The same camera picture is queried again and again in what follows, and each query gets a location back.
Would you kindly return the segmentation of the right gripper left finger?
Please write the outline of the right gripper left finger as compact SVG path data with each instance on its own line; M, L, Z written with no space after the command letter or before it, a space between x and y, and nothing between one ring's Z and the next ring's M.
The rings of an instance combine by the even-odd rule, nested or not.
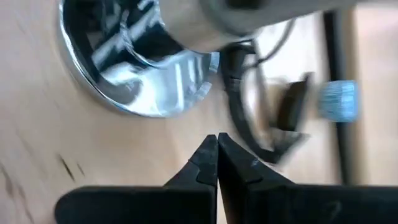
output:
M208 135L162 186L86 186L55 205L57 224L216 224L218 141Z

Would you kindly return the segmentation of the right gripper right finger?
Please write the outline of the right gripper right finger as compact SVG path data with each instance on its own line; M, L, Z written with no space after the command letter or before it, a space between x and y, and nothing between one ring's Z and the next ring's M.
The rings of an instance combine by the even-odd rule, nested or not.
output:
M296 184L218 136L228 224L398 224L398 187Z

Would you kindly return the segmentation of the blue tape roll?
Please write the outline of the blue tape roll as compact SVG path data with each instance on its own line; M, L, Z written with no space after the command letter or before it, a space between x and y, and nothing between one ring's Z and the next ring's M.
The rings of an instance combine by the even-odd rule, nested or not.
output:
M354 80L323 84L318 94L318 113L336 123L350 123L358 117L359 90Z

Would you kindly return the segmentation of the silver metal cup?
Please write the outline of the silver metal cup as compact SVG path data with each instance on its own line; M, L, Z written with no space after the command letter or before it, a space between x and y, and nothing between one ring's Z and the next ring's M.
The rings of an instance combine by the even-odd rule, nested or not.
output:
M123 113L163 118L204 99L220 55L179 35L203 19L198 0L58 0L60 51L88 93Z

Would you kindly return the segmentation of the white lightbulb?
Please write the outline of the white lightbulb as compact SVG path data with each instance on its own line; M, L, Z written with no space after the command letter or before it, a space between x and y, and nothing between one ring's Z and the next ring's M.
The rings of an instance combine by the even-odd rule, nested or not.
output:
M199 53L246 39L262 27L362 0L159 0L169 35Z

